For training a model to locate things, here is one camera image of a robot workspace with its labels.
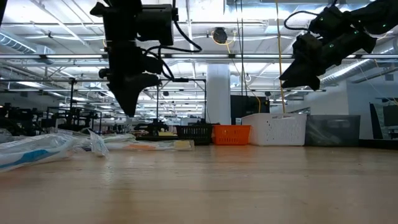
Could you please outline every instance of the white storage bin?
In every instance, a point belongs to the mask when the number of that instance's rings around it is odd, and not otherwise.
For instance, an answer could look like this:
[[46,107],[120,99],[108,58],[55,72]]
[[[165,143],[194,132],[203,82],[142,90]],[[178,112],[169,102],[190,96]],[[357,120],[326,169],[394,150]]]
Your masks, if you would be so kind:
[[251,125],[250,144],[258,146],[303,146],[306,114],[259,113],[242,118]]

